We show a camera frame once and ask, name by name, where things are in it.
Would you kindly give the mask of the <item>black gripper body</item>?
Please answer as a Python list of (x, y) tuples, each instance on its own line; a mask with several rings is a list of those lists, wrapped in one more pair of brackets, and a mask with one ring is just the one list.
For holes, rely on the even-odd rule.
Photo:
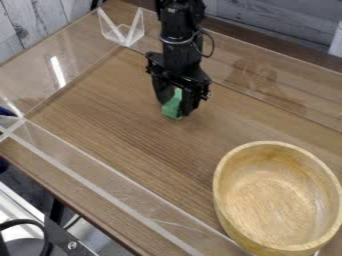
[(151, 75), (151, 79), (154, 75), (170, 79), (182, 89), (190, 86), (198, 86), (202, 94), (200, 100), (208, 99), (212, 80), (198, 64), (187, 66), (184, 69), (176, 68), (171, 70), (166, 67), (162, 53), (148, 51), (146, 58), (148, 61), (146, 70)]

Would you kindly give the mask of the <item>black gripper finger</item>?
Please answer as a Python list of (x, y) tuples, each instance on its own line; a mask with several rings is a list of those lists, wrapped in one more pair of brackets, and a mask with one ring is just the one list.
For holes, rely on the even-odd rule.
[(198, 108), (200, 96), (200, 88), (198, 86), (190, 86), (182, 89), (180, 110), (183, 116), (188, 116)]
[(172, 81), (156, 75), (152, 76), (152, 86), (155, 96), (162, 105), (164, 105), (175, 95)]

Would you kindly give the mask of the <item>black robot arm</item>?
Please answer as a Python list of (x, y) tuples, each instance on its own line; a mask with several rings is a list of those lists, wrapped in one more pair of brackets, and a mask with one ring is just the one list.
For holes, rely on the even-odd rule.
[(202, 70), (200, 62), (214, 54), (203, 53), (203, 36), (211, 41), (214, 38), (202, 27), (203, 0), (155, 0), (155, 8), (162, 25), (163, 52), (146, 53), (147, 73), (163, 115), (179, 120), (210, 97), (212, 80)]

